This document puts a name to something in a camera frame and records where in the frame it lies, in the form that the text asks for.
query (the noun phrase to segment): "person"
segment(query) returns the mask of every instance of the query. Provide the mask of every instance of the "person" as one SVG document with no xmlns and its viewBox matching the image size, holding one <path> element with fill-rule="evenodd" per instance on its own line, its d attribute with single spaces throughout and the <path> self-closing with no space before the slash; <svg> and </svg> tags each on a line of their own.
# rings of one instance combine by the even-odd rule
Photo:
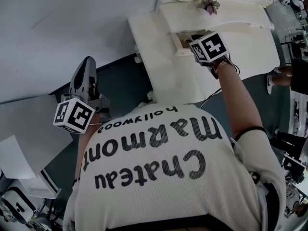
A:
<svg viewBox="0 0 308 231">
<path fill-rule="evenodd" d="M 233 147 L 194 105 L 151 104 L 89 126 L 79 137 L 64 231 L 275 229 L 285 209 L 283 171 L 235 69 L 217 63 Z"/>
<path fill-rule="evenodd" d="M 291 90 L 308 95 L 306 80 L 308 76 L 308 63 L 302 59 L 294 58 L 292 66 L 275 68 L 278 75 L 267 75 L 267 92 L 270 95 L 274 85 L 288 86 Z"/>
</svg>

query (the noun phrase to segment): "gray floor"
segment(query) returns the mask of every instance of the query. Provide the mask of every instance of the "gray floor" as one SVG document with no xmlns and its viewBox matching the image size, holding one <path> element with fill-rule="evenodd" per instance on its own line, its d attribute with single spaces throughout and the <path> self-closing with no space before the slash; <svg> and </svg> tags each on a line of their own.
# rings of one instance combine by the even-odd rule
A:
<svg viewBox="0 0 308 231">
<path fill-rule="evenodd" d="M 275 9 L 271 9 L 270 12 L 276 13 Z M 111 99 L 113 118 L 128 114 L 140 102 L 146 101 L 146 94 L 152 89 L 144 65 L 136 64 L 133 55 L 112 67 L 100 70 L 98 81 L 99 91 Z M 257 105 L 268 136 L 272 137 L 276 128 L 287 132 L 290 112 L 289 88 L 274 87 L 272 94 L 268 95 L 265 75 L 246 79 L 244 84 Z M 56 96 L 60 98 L 64 92 L 67 92 L 67 89 L 57 92 Z M 203 109 L 215 116 L 227 134 L 231 135 L 221 93 L 207 101 Z M 73 135 L 73 139 L 74 141 L 45 168 L 57 186 L 62 188 L 62 192 L 56 200 L 58 206 L 66 205 L 74 180 L 78 137 Z"/>
</svg>

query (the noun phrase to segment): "white t-shirt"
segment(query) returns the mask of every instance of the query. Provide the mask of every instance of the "white t-shirt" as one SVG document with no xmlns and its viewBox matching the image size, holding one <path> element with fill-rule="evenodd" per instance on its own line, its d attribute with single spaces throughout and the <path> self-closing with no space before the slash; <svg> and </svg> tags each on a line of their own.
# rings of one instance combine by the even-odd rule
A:
<svg viewBox="0 0 308 231">
<path fill-rule="evenodd" d="M 274 185 L 280 214 L 283 172 L 265 132 L 237 142 L 240 160 L 220 123 L 193 105 L 152 104 L 104 124 L 85 150 L 76 230 L 261 230 L 249 172 Z"/>
</svg>

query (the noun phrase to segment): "cable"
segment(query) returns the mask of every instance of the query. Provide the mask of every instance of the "cable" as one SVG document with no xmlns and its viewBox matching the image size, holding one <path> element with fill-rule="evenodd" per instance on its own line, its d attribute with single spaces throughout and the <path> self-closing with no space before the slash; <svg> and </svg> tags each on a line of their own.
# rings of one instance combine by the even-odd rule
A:
<svg viewBox="0 0 308 231">
<path fill-rule="evenodd" d="M 235 67 L 235 70 L 236 70 L 236 72 L 237 72 L 237 74 L 238 75 L 240 75 L 240 68 L 237 66 L 237 65 L 235 65 L 235 64 L 233 64 L 234 65 L 234 67 Z"/>
<path fill-rule="evenodd" d="M 210 95 L 207 99 L 205 99 L 202 103 L 202 105 L 200 106 L 200 109 L 202 109 L 203 105 L 206 103 L 206 101 L 208 101 L 211 97 L 214 97 L 219 91 L 221 90 L 221 88 L 219 88 L 217 91 L 215 91 L 212 95 Z"/>
</svg>

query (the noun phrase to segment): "white box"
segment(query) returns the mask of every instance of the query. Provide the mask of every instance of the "white box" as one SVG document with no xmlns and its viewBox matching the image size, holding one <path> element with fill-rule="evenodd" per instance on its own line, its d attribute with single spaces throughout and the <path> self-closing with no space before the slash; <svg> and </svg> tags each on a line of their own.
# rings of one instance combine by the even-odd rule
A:
<svg viewBox="0 0 308 231">
<path fill-rule="evenodd" d="M 53 124 L 70 133 L 85 133 L 95 110 L 73 98 L 58 104 Z"/>
<path fill-rule="evenodd" d="M 5 177 L 8 179 L 31 179 L 36 177 L 15 135 L 0 142 L 0 165 Z"/>
<path fill-rule="evenodd" d="M 205 35 L 189 44 L 195 57 L 201 63 L 211 63 L 229 53 L 220 33 Z"/>
<path fill-rule="evenodd" d="M 56 199 L 61 188 L 58 188 L 43 169 L 37 177 L 32 179 L 19 179 L 27 191 L 27 195 L 38 198 Z"/>
</svg>

